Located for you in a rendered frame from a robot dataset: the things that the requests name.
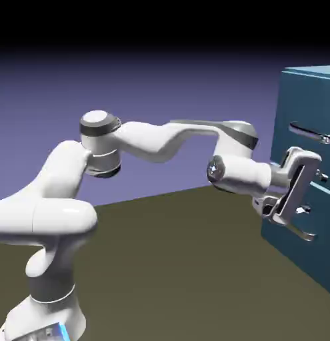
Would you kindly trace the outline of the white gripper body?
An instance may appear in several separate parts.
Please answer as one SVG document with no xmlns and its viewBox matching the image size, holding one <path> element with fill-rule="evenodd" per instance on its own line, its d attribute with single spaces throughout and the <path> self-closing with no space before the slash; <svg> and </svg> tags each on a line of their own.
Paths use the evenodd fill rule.
<svg viewBox="0 0 330 341">
<path fill-rule="evenodd" d="M 279 199 L 272 221 L 287 225 L 302 203 L 322 158 L 319 154 L 300 147 L 289 147 L 279 166 L 271 165 L 271 185 L 285 189 Z"/>
</svg>

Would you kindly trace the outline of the blue drawer front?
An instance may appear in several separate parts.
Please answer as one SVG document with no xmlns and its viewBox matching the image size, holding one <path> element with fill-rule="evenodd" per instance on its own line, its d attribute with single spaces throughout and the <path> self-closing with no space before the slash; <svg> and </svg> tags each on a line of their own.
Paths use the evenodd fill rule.
<svg viewBox="0 0 330 341">
<path fill-rule="evenodd" d="M 311 212 L 295 213 L 289 223 L 317 234 L 317 240 L 306 242 L 267 219 L 262 220 L 261 236 L 330 293 L 330 194 L 310 184 L 299 206 L 303 204 Z"/>
<path fill-rule="evenodd" d="M 330 66 L 288 67 L 281 72 L 270 156 L 279 164 L 292 146 L 319 154 L 319 170 L 329 180 L 323 183 L 315 176 L 311 184 L 330 194 L 330 145 L 292 133 L 291 122 L 330 134 Z"/>
</svg>

